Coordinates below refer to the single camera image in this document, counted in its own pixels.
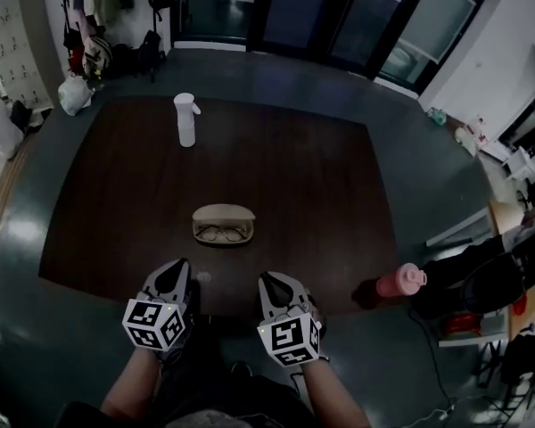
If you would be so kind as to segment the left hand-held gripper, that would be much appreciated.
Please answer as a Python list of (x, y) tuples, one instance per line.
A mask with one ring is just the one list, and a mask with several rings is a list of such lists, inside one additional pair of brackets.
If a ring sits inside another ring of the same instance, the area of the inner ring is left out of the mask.
[(128, 301), (122, 325), (130, 341), (161, 363), (179, 353), (192, 330), (190, 280), (188, 259), (170, 261), (153, 271), (137, 298)]

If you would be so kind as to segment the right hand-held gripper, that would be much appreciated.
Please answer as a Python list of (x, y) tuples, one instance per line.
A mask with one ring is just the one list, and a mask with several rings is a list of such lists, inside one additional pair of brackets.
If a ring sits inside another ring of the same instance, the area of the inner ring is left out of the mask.
[(265, 320), (273, 320), (276, 307), (291, 307), (275, 321), (260, 324), (257, 331), (267, 354), (282, 367), (299, 366), (321, 358), (323, 324), (318, 308), (300, 281), (286, 274), (260, 274), (259, 299)]

